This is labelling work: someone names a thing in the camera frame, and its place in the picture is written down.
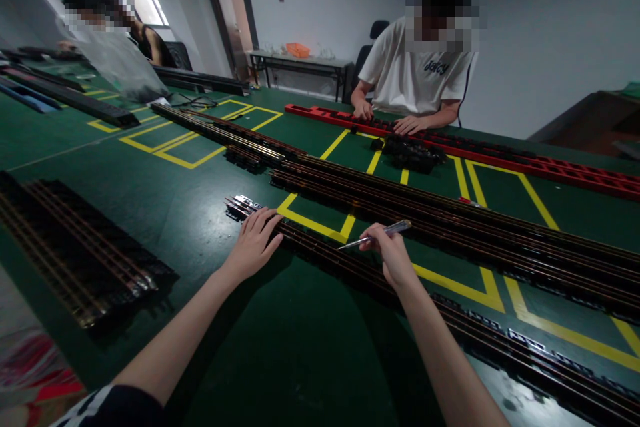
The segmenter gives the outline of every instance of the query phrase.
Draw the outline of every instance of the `orange item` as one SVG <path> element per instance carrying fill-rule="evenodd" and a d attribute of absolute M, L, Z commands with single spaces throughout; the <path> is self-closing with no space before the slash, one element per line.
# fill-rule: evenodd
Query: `orange item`
<path fill-rule="evenodd" d="M 310 49 L 306 48 L 302 43 L 288 43 L 287 50 L 294 57 L 309 58 Z"/>

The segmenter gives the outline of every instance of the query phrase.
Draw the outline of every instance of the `black top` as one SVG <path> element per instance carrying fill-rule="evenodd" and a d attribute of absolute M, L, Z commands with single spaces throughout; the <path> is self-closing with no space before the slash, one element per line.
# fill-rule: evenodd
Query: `black top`
<path fill-rule="evenodd" d="M 50 427 L 160 427 L 162 405 L 148 393 L 129 386 L 107 386 L 82 399 Z"/>
<path fill-rule="evenodd" d="M 131 29 L 131 36 L 134 40 L 136 40 L 136 42 L 138 42 L 138 49 L 140 50 L 140 52 L 142 52 L 142 54 L 148 58 L 148 59 L 152 59 L 153 56 L 151 54 L 151 44 L 149 43 L 149 39 L 147 38 L 147 29 L 151 30 L 152 32 L 154 32 L 156 35 L 157 32 L 146 26 L 143 25 L 142 26 L 142 38 L 138 38 L 137 36 L 137 32 L 134 29 Z M 158 35 L 158 42 L 160 43 L 160 54 L 162 54 L 162 66 L 163 67 L 171 67 L 171 68 L 177 68 L 177 65 L 175 64 L 175 61 L 173 60 L 173 56 L 167 46 L 167 44 L 165 43 L 164 40 L 162 40 L 162 37 L 160 35 Z"/>

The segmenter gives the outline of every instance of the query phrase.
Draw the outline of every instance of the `green workbench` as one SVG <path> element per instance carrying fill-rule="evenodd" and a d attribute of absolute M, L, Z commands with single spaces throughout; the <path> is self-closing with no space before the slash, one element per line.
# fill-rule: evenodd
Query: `green workbench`
<path fill-rule="evenodd" d="M 69 78 L 86 73 L 77 65 L 48 69 Z M 20 182 L 61 180 L 179 276 L 131 313 L 96 332 L 84 331 L 0 228 L 0 262 L 87 389 L 108 383 L 222 264 L 239 229 L 225 215 L 225 197 L 242 194 L 280 207 L 335 238 L 356 238 L 366 226 L 270 186 L 266 173 L 252 175 L 227 162 L 220 145 L 124 102 L 104 80 L 83 83 L 89 86 L 87 95 L 134 111 L 141 125 L 121 131 L 71 108 L 40 115 L 2 95 L 0 169 Z M 259 127 L 313 155 L 448 197 L 468 196 L 505 214 L 640 252 L 638 203 L 464 159 L 451 159 L 429 176 L 411 172 L 407 177 L 384 156 L 374 155 L 371 138 L 283 113 L 288 103 L 343 111 L 346 105 L 274 89 L 244 98 L 208 96 L 220 103 L 209 114 L 243 113 L 238 124 Z M 631 162 L 448 130 L 640 175 Z M 431 291 L 640 390 L 635 326 L 415 242 L 407 241 L 407 247 Z M 555 401 L 470 359 L 514 425 L 584 425 Z M 406 321 L 284 250 L 225 303 L 167 410 L 171 425 L 442 423 Z"/>

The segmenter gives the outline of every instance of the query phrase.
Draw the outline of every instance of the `plastic bag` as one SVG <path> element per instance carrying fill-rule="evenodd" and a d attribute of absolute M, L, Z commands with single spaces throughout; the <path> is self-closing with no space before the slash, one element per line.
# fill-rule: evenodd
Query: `plastic bag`
<path fill-rule="evenodd" d="M 56 18 L 56 25 L 125 99 L 148 103 L 168 96 L 169 90 L 122 28 L 82 25 L 74 20 L 70 23 L 66 17 Z M 67 30 L 68 25 L 73 25 L 75 37 Z"/>

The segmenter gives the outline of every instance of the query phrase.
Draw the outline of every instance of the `white t-shirt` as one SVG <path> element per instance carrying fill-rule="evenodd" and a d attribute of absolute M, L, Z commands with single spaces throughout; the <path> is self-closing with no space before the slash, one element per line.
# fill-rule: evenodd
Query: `white t-shirt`
<path fill-rule="evenodd" d="M 359 78 L 375 84 L 373 109 L 403 115 L 430 115 L 441 100 L 462 100 L 477 53 L 407 52 L 405 18 L 376 39 Z"/>

